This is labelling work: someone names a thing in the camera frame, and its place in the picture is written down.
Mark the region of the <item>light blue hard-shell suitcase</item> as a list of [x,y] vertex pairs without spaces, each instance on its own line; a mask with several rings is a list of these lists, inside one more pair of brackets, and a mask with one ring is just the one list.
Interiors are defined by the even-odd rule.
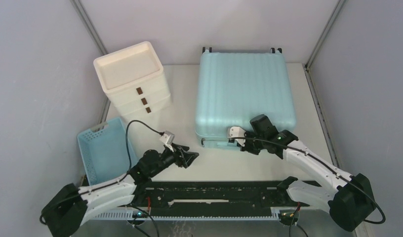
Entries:
[[295,105],[281,48],[266,53],[201,54],[195,133],[203,148],[236,150],[232,126],[252,129],[250,120],[266,115],[278,130],[293,131]]

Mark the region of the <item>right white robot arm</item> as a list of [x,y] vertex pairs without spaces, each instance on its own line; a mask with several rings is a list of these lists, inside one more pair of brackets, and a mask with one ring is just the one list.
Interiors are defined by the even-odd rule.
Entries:
[[289,130],[278,131],[270,119],[258,115],[251,119],[252,131],[239,126],[228,129],[228,139],[234,140],[242,152],[258,155],[262,150],[277,155],[308,174],[317,185],[289,176],[277,187],[278,201],[283,205],[304,203],[330,215],[343,230],[352,232],[379,205],[369,179],[363,174],[352,175],[312,152]]

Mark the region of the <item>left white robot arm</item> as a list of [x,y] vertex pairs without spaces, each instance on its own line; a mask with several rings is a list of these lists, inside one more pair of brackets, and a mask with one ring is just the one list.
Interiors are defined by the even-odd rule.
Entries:
[[165,147],[161,153],[147,150],[135,166],[117,178],[91,186],[63,186],[42,209],[39,221],[52,236],[70,237],[99,214],[130,203],[142,205],[147,196],[141,187],[173,164],[188,168],[198,156],[199,153],[178,144]]

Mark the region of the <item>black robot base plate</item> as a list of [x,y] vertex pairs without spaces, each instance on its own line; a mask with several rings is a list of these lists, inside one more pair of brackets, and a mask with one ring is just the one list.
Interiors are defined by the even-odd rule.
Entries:
[[273,209],[297,203],[278,187],[280,181],[152,181],[137,189],[127,207],[149,210],[153,218],[273,218]]

